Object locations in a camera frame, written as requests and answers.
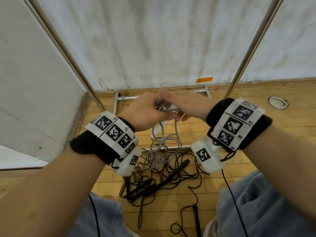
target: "orange sticker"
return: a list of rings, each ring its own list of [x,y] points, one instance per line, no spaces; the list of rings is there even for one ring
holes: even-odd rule
[[[208,81],[212,81],[212,80],[213,80],[213,77],[200,78],[200,79],[197,79],[196,83],[208,82]]]

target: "qr code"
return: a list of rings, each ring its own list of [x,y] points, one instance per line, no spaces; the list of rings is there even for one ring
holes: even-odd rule
[[[242,105],[240,105],[239,107],[237,107],[237,109],[233,112],[233,115],[243,119],[243,120],[247,120],[251,114],[253,113],[252,110],[243,107]]]
[[[134,144],[134,142],[133,142],[133,143],[131,143],[131,145],[130,145],[129,147],[127,147],[127,149],[125,150],[125,152],[128,154],[129,152],[132,151],[132,149],[134,149],[134,147],[135,147],[135,144]]]
[[[232,140],[234,139],[234,137],[226,133],[225,131],[221,131],[217,139],[219,139],[221,142],[229,146]]]
[[[205,148],[203,148],[203,149],[197,151],[197,155],[199,156],[199,158],[200,158],[200,160],[201,160],[202,162],[205,161],[205,160],[207,160],[207,159],[210,159],[210,158],[211,158],[211,156],[207,153],[207,151],[206,151]]]
[[[123,131],[116,125],[112,125],[106,134],[114,141],[116,141],[123,134]]]
[[[90,121],[91,124],[93,124],[101,115],[98,115],[96,118],[94,118],[92,121]]]
[[[224,129],[227,131],[236,134],[240,128],[242,127],[242,122],[238,121],[232,117],[229,117],[225,125],[223,126]]]
[[[138,156],[134,155],[131,162],[130,162],[130,165],[132,165],[132,166],[136,165],[137,161],[138,161]]]
[[[102,116],[101,119],[99,119],[97,121],[97,123],[95,123],[95,125],[97,127],[99,127],[101,130],[105,130],[106,128],[108,128],[108,126],[112,123],[113,121],[111,121],[110,119],[108,119],[105,116]]]
[[[128,134],[125,134],[120,141],[118,142],[118,144],[125,149],[125,147],[131,142],[131,138],[128,136]]]
[[[255,109],[258,108],[256,105],[254,105],[254,104],[252,104],[252,103],[250,103],[249,101],[246,101],[246,100],[245,100],[242,104],[243,104],[244,106],[247,106],[248,108],[250,108],[250,109],[252,109],[252,110],[255,110]]]

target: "wooden floor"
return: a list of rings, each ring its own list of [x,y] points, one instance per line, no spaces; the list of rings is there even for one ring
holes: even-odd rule
[[[226,89],[211,90],[211,95],[215,99],[223,98]],[[267,99],[270,96],[280,96],[289,102],[286,110],[278,110],[271,107]],[[266,114],[274,119],[274,125],[281,127],[294,135],[301,136],[316,144],[316,83],[290,84],[265,87],[245,87],[234,91],[233,98],[245,97],[251,102],[266,110]],[[102,102],[108,111],[113,111],[113,97],[103,97]],[[117,113],[121,112],[132,100],[118,103]],[[84,126],[100,114],[100,109],[94,102],[91,102],[82,124]],[[201,120],[191,118],[178,124],[178,132],[183,145],[190,145],[192,142],[206,135],[209,127]],[[165,133],[173,133],[174,125],[170,121],[165,127]],[[147,148],[151,144],[150,131],[137,132],[139,147]],[[186,167],[188,172],[194,173],[194,163]],[[230,159],[224,168],[225,176],[229,183],[240,179],[255,170],[255,166],[250,160],[238,151],[236,156]],[[0,195],[1,192],[10,191],[13,186],[22,182],[24,177],[1,178],[0,175]],[[221,172],[211,175],[202,175],[202,185],[196,189],[199,199],[199,217],[201,228],[215,216],[218,193],[226,187]],[[170,225],[173,222],[180,223],[180,209],[185,205],[195,202],[195,197],[187,186],[196,186],[199,180],[186,180],[172,190],[161,190],[157,192],[155,201],[143,208],[143,225],[137,229],[139,208],[133,207],[124,199],[118,197],[123,184],[123,178],[106,166],[98,178],[93,191],[103,198],[115,199],[122,204],[124,218],[127,226],[136,231],[140,236],[174,236],[170,232]],[[184,228],[188,236],[196,236],[195,220],[192,209],[183,212]]]

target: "wristband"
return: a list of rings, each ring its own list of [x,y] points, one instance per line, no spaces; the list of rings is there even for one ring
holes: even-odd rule
[[[244,98],[227,98],[215,105],[207,116],[211,126],[207,135],[231,153],[247,147],[272,123],[265,110]]]
[[[85,128],[87,131],[73,139],[70,147],[80,154],[95,154],[107,164],[114,159],[122,162],[138,144],[133,127],[108,111],[97,116]]]

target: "forearm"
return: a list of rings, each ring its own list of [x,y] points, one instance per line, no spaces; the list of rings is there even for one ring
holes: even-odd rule
[[[0,199],[3,236],[66,236],[105,163],[67,151]]]
[[[270,126],[244,153],[276,190],[316,223],[316,146]]]

